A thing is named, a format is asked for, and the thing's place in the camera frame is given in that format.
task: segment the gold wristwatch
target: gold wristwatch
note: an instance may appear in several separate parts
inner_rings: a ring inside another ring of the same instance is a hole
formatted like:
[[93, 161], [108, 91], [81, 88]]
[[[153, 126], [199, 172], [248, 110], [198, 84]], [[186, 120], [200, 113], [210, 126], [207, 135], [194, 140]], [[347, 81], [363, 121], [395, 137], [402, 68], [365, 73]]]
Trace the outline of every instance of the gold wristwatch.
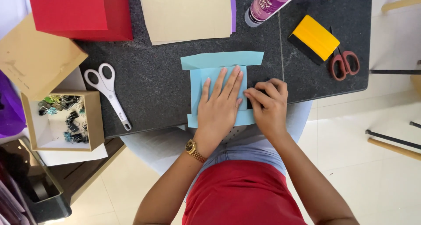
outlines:
[[203, 157], [199, 152], [196, 151], [196, 142], [194, 142], [192, 139], [186, 143], [186, 151], [201, 163], [205, 163], [207, 160], [207, 158]]

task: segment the red shirt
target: red shirt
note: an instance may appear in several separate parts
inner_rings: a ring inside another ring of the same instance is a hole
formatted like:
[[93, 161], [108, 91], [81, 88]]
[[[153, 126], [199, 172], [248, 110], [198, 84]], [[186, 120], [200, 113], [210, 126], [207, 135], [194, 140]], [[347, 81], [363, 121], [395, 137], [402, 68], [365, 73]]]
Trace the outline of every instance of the red shirt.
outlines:
[[268, 163], [232, 160], [200, 174], [187, 197], [182, 224], [306, 223], [282, 173]]

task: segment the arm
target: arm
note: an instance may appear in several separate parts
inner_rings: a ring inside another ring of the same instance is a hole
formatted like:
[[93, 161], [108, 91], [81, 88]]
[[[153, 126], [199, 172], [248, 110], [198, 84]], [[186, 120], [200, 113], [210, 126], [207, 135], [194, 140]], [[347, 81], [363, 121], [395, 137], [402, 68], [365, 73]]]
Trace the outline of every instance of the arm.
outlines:
[[[259, 90], [265, 90], [269, 96]], [[259, 129], [281, 156], [313, 222], [317, 225], [357, 225], [358, 222], [344, 199], [311, 163], [286, 130], [287, 84], [278, 79], [258, 82], [255, 88], [245, 91], [245, 96], [253, 106]]]
[[[223, 68], [209, 99], [211, 80], [208, 78], [203, 85], [197, 113], [198, 128], [193, 141], [196, 150], [205, 158], [228, 135], [242, 101], [237, 96], [243, 72], [236, 66], [222, 90], [226, 73], [227, 69]], [[184, 151], [145, 195], [133, 224], [171, 224], [202, 165]]]

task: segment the watch face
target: watch face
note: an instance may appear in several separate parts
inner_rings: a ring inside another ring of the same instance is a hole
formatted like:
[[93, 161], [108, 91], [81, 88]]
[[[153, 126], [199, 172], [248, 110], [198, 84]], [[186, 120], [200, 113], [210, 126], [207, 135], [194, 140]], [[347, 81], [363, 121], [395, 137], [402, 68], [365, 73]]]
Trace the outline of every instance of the watch face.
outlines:
[[186, 144], [186, 151], [190, 152], [193, 149], [193, 143], [192, 142], [187, 142]]

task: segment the hand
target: hand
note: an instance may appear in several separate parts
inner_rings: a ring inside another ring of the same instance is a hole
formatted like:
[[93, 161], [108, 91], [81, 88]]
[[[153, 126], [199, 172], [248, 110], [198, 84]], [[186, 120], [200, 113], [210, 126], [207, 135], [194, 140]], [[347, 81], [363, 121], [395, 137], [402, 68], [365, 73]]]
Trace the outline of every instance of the hand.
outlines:
[[227, 69], [224, 67], [219, 73], [210, 98], [209, 85], [211, 79], [208, 78], [205, 81], [197, 109], [198, 127], [193, 140], [197, 143], [197, 151], [206, 158], [229, 134], [235, 124], [239, 105], [243, 101], [241, 98], [237, 98], [244, 75], [240, 71], [240, 67], [234, 67], [224, 89], [222, 89], [226, 74]]
[[254, 88], [244, 91], [253, 106], [254, 119], [263, 135], [271, 141], [276, 136], [287, 134], [287, 84], [279, 79], [258, 82]]

